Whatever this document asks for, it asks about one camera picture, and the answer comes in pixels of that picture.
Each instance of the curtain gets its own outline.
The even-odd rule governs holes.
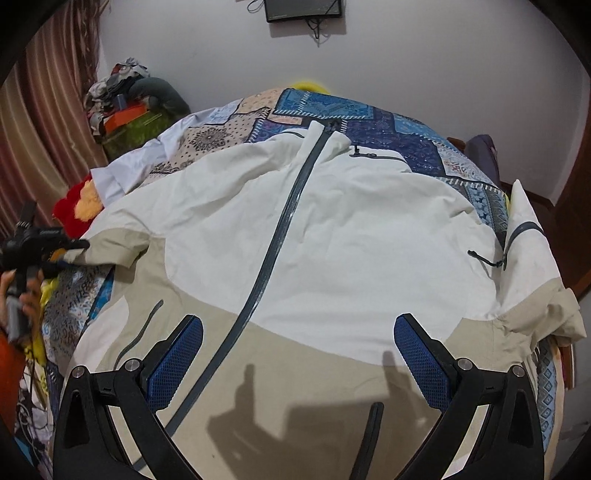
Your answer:
[[[107,165],[83,98],[96,81],[100,0],[70,0],[36,33],[0,88],[0,238],[26,200],[38,221],[90,168]]]

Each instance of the person's arm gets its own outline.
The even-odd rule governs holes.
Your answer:
[[[25,356],[16,346],[8,343],[5,331],[8,324],[6,294],[10,283],[14,279],[14,272],[4,272],[0,277],[0,417],[11,432],[17,412],[18,384],[25,368]],[[39,335],[41,316],[41,281],[38,278],[27,281],[27,292],[20,296],[22,311],[31,322],[32,334]]]

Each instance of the jacket zipper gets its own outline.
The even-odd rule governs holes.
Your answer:
[[[273,272],[273,267],[275,266],[275,261],[279,255],[279,251],[283,245],[285,240],[285,236],[287,231],[290,227],[291,218],[293,217],[294,212],[296,211],[296,207],[298,202],[300,201],[301,192],[304,190],[304,186],[310,178],[310,174],[312,173],[312,169],[314,168],[314,164],[324,146],[328,142],[330,136],[336,130],[336,122],[331,122],[324,127],[323,132],[320,134],[319,139],[316,141],[312,151],[306,158],[306,161],[302,165],[300,172],[298,173],[297,178],[291,188],[290,194],[287,197],[287,201],[285,206],[283,207],[283,211],[281,212],[281,216],[279,217],[279,222],[277,223],[277,227],[275,228],[275,233],[271,239],[271,243],[269,244],[269,248],[267,249],[267,254],[265,255],[265,259],[262,262],[261,269],[259,270],[259,274],[255,280],[255,284],[251,290],[246,303],[244,304],[241,312],[238,314],[234,325],[224,338],[222,344],[217,349],[216,353],[214,354],[213,358],[207,365],[207,367],[203,370],[193,388],[185,397],[183,402],[181,403],[178,410],[174,413],[173,417],[166,425],[166,432],[172,436],[174,432],[178,429],[181,422],[184,420],[185,416],[191,409],[191,407],[195,404],[203,389],[207,386],[209,381],[212,379],[212,376],[215,374],[219,366],[221,365],[222,361],[226,358],[232,347],[238,341],[242,331],[246,327],[246,324],[252,317],[257,305],[261,301],[262,295],[265,292],[265,288],[271,278],[271,273]]]

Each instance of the white wall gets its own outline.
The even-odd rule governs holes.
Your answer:
[[[589,78],[528,0],[348,0],[320,46],[304,22],[268,25],[247,3],[111,0],[105,59],[136,57],[195,110],[311,79],[445,136],[489,133],[503,180],[557,198]]]

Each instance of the pile of clothes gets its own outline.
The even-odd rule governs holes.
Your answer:
[[[105,134],[103,124],[114,111],[113,101],[117,95],[128,94],[137,80],[149,76],[148,69],[130,57],[123,63],[117,63],[110,76],[100,79],[90,87],[86,96],[86,106],[93,135],[100,137]]]
[[[124,98],[123,105],[116,101],[119,95]],[[149,110],[166,110],[173,120],[190,113],[188,104],[168,82],[150,77],[148,69],[130,57],[117,63],[110,76],[100,79],[88,90],[86,106],[92,134],[104,137],[109,117],[136,100],[143,101]]]

